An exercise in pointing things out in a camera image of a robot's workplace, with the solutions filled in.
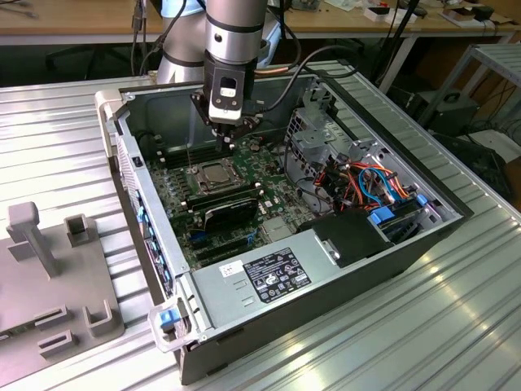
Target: barcode sticker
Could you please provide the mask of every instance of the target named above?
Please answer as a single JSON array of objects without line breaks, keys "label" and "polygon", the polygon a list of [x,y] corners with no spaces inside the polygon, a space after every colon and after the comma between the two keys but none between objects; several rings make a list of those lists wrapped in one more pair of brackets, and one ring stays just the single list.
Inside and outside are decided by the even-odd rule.
[{"label": "barcode sticker", "polygon": [[227,263],[226,265],[219,266],[219,270],[223,277],[230,277],[244,270],[243,261],[239,259],[238,261]]}]

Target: blue cable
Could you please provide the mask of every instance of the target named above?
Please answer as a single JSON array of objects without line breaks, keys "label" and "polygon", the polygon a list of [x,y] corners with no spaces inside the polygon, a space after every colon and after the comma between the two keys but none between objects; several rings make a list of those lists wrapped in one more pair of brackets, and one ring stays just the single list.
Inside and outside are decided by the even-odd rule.
[{"label": "blue cable", "polygon": [[369,194],[369,192],[366,190],[366,187],[364,186],[364,183],[362,181],[362,174],[364,173],[364,169],[360,172],[360,175],[358,175],[358,184],[360,185],[361,192],[364,193],[368,198],[371,198],[373,201],[376,201],[379,206],[382,206],[382,202],[376,198],[375,196]]},{"label": "blue cable", "polygon": [[377,169],[373,169],[372,167],[369,167],[368,169],[363,169],[361,172],[360,172],[360,175],[358,176],[358,183],[360,184],[360,188],[362,190],[362,192],[368,196],[369,198],[371,198],[372,200],[376,200],[376,202],[378,202],[378,204],[380,206],[382,206],[382,203],[380,202],[380,200],[378,200],[377,198],[373,197],[371,194],[369,194],[366,190],[366,187],[363,186],[362,184],[362,179],[363,179],[363,173],[364,171],[366,170],[369,170],[373,173],[376,173],[378,176],[380,176],[380,178],[382,179],[383,181],[383,184],[385,185],[385,187],[387,188],[387,191],[389,191],[389,194],[392,195],[392,197],[395,199],[395,200],[402,200],[401,196],[391,188],[391,186],[389,185],[389,181],[385,178],[385,176],[383,176],[382,172],[381,171],[378,171]]}]

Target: table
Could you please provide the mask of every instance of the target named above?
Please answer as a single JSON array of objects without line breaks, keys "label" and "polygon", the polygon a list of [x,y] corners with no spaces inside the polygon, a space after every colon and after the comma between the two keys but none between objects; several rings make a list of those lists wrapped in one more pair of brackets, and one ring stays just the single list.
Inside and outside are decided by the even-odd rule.
[{"label": "table", "polygon": [[[485,28],[460,28],[449,22],[439,13],[442,8],[424,7],[428,15],[424,19],[418,18],[415,23],[408,25],[401,35],[405,38],[396,53],[379,88],[387,93],[392,82],[409,55],[414,43],[420,37],[501,37],[500,43],[507,43],[519,31],[518,26],[512,24],[500,25],[495,29],[492,25]],[[390,24],[375,23],[363,16],[363,10],[355,8],[349,12],[322,2],[317,12],[289,11],[286,13],[287,25],[298,38],[381,38],[386,37]]]},{"label": "table", "polygon": [[[521,46],[514,44],[469,46],[453,71],[447,76],[441,88],[436,91],[436,95],[434,95],[433,100],[425,108],[422,116],[418,119],[420,125],[427,123],[441,100],[446,96],[449,88],[473,59],[478,60],[481,66],[463,88],[463,94],[470,94],[488,69],[498,73],[517,87],[521,86]],[[519,111],[521,111],[521,101],[517,102],[510,112],[501,119],[500,128]]]},{"label": "table", "polygon": [[[345,72],[336,62],[316,65]],[[42,225],[96,219],[125,334],[5,387],[183,389],[172,354],[147,326],[151,308],[110,179],[94,92],[145,77],[0,90],[0,234],[16,192]],[[360,75],[339,80],[474,211],[405,273],[185,389],[521,389],[521,215]],[[365,126],[342,104],[358,137]]]},{"label": "table", "polygon": [[[135,0],[29,1],[33,7],[28,10],[38,19],[0,11],[0,46],[132,42]],[[161,16],[148,3],[147,40],[153,42],[162,30]]]},{"label": "table", "polygon": [[[76,45],[82,43],[132,42],[130,21],[135,0],[33,0],[38,20],[0,11],[1,45]],[[502,25],[497,29],[460,28],[439,15],[440,8],[425,7],[429,15],[407,27],[405,40],[396,53],[381,84],[387,93],[419,37],[501,37],[507,43],[519,27]],[[153,42],[162,32],[160,15],[149,3],[147,40]],[[287,25],[296,36],[305,38],[386,37],[387,23],[375,23],[355,8],[350,12],[322,2],[317,12],[291,10]]]}]

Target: motherboard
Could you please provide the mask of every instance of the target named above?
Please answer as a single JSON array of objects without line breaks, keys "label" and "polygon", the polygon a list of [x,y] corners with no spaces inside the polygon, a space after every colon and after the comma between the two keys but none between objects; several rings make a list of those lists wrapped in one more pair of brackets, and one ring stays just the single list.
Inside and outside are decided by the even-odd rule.
[{"label": "motherboard", "polygon": [[287,181],[279,149],[251,136],[233,151],[187,148],[147,163],[193,270],[293,235],[316,217]]}]

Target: green circuit board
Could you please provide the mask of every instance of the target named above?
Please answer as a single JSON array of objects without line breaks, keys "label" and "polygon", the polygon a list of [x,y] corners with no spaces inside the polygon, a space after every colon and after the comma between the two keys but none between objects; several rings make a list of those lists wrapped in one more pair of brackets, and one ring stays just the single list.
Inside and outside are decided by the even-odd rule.
[{"label": "green circuit board", "polygon": [[[273,222],[275,218],[280,222],[282,219],[284,229],[287,228],[291,233],[295,233],[301,223],[315,218],[308,205],[299,197],[295,185],[287,181],[277,161],[278,157],[274,152],[259,146],[254,139],[248,139],[241,142],[231,156],[197,165],[172,169],[165,168],[159,161],[147,163],[173,232],[192,269],[199,269],[252,248],[272,243],[274,237],[267,234],[263,226],[265,222],[270,220]],[[202,187],[198,174],[194,172],[197,170],[195,168],[198,168],[199,172],[204,169],[214,169],[213,165],[217,165],[218,172],[214,171],[216,175],[222,175],[225,170],[235,174],[237,182],[229,184],[228,188],[255,183],[258,186],[256,188],[259,198],[258,209],[254,218],[240,226],[206,234],[202,229],[204,210],[191,212],[186,210],[183,202],[187,199],[219,193],[219,190]],[[235,245],[230,251],[219,252],[211,257],[204,256],[208,250],[233,242]]]}]

